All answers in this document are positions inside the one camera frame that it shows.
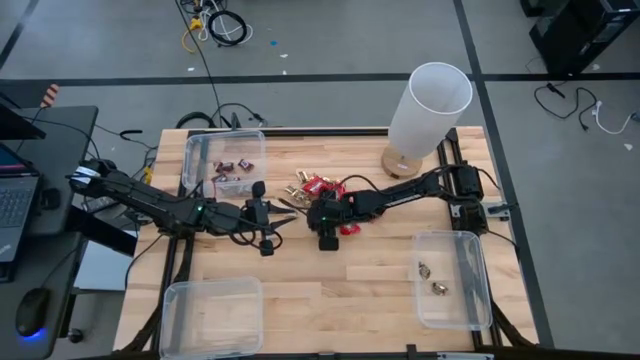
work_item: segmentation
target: blue light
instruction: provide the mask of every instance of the blue light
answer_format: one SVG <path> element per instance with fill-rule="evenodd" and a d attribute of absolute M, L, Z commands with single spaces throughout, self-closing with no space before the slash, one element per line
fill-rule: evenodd
<path fill-rule="evenodd" d="M 35 334 L 30 336 L 22 336 L 22 340 L 27 342 L 38 341 L 46 335 L 47 331 L 45 328 L 38 330 Z"/>

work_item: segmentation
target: wooden table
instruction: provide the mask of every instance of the wooden table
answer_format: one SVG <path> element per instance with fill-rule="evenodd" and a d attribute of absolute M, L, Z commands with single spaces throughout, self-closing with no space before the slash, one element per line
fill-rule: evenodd
<path fill-rule="evenodd" d="M 188 132 L 163 131 L 153 186 L 177 192 Z M 493 175 L 483 129 L 460 127 L 458 135 L 463 158 Z M 395 184 L 398 180 L 380 167 L 380 154 L 387 143 L 386 136 L 267 137 L 265 198 L 278 203 L 275 198 L 286 197 L 283 188 L 297 183 L 297 170 L 330 178 L 357 173 L 381 188 Z M 434 152 L 425 159 L 422 171 L 438 165 Z M 483 185 L 485 201 L 500 200 L 499 191 L 488 179 L 483 178 Z M 366 187 L 358 180 L 348 183 L 350 190 Z M 508 222 L 489 220 L 489 227 L 510 237 Z M 406 344 L 416 344 L 418 351 L 473 350 L 468 331 L 427 329 L 418 322 L 407 281 L 412 235 L 449 229 L 446 203 L 423 199 L 392 208 L 373 224 L 363 224 L 359 235 L 341 237 L 338 252 L 318 251 L 317 235 L 307 228 L 303 217 L 281 228 L 284 245 L 268 258 L 226 237 L 198 234 L 191 280 L 251 275 L 262 281 L 262 353 L 403 352 Z M 153 226 L 145 227 L 136 254 L 156 237 Z M 526 338 L 537 341 L 513 246 L 493 235 L 483 235 L 481 242 L 495 301 Z M 167 243 L 158 242 L 131 270 L 116 349 L 129 343 L 157 303 Z M 179 248 L 174 271 L 181 258 Z M 483 338 L 490 343 L 488 334 Z"/>

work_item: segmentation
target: lamp shade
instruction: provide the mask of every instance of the lamp shade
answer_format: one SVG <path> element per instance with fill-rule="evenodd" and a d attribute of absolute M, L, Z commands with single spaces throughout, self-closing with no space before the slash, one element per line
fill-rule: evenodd
<path fill-rule="evenodd" d="M 427 63 L 409 78 L 389 127 L 391 146 L 422 159 L 436 149 L 473 99 L 467 76 L 444 63 Z"/>

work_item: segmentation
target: black computer case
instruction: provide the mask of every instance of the black computer case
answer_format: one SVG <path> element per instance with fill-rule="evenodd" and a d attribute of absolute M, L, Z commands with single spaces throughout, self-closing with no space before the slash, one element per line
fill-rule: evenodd
<path fill-rule="evenodd" d="M 579 74 L 640 15 L 640 0 L 554 3 L 529 33 L 551 74 Z"/>

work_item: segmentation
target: laptop keyboard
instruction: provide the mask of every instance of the laptop keyboard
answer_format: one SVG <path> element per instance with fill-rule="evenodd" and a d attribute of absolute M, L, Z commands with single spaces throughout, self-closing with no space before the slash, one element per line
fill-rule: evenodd
<path fill-rule="evenodd" d="M 0 189 L 0 228 L 23 225 L 32 194 L 32 189 Z"/>

